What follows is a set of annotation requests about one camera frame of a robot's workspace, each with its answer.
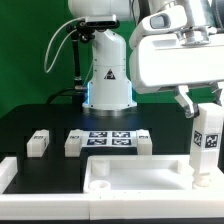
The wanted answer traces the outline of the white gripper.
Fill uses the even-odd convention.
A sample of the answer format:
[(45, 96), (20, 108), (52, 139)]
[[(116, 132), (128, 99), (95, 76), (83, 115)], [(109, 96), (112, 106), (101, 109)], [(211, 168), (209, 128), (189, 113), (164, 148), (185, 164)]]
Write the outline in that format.
[(224, 34), (212, 36), (204, 46), (182, 46), (175, 34), (147, 36), (132, 51), (129, 67), (132, 86), (139, 94), (175, 87), (174, 98), (186, 118), (199, 115), (188, 86), (199, 88), (214, 82), (215, 102), (224, 104)]

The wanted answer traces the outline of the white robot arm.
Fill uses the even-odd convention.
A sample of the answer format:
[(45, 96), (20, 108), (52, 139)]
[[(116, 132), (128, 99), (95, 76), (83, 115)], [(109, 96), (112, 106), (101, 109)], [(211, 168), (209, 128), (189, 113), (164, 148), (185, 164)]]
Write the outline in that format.
[(201, 109), (187, 92), (209, 87), (224, 107), (224, 34), (208, 0), (68, 0), (82, 42), (90, 42), (93, 77), (83, 108), (116, 116), (132, 93), (172, 91), (185, 116)]

